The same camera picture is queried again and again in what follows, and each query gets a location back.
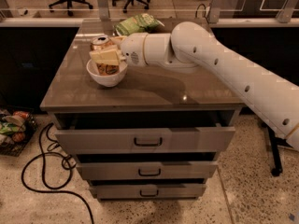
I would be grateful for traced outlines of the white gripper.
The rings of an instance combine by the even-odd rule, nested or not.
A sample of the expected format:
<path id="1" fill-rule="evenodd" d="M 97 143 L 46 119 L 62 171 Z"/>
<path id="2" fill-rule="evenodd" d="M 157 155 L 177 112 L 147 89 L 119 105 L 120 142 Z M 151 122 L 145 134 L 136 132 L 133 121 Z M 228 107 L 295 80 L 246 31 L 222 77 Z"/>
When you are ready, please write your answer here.
<path id="1" fill-rule="evenodd" d="M 128 65 L 144 67 L 147 65 L 144 58 L 144 43 L 147 36 L 148 33 L 134 33 L 127 37 L 112 36 L 110 40 L 115 45 L 91 51 L 91 59 L 95 63 L 119 65 L 126 58 Z"/>

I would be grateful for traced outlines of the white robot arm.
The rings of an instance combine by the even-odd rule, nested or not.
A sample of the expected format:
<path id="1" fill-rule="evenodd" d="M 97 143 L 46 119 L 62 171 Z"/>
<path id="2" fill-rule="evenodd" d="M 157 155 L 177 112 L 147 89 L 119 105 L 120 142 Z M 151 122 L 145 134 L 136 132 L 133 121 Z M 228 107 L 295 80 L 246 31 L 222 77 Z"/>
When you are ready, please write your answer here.
<path id="1" fill-rule="evenodd" d="M 159 65 L 177 72 L 204 67 L 279 137 L 299 148 L 299 87 L 226 48 L 202 26 L 185 21 L 169 34 L 102 35 L 98 46 L 90 52 L 95 66 Z"/>

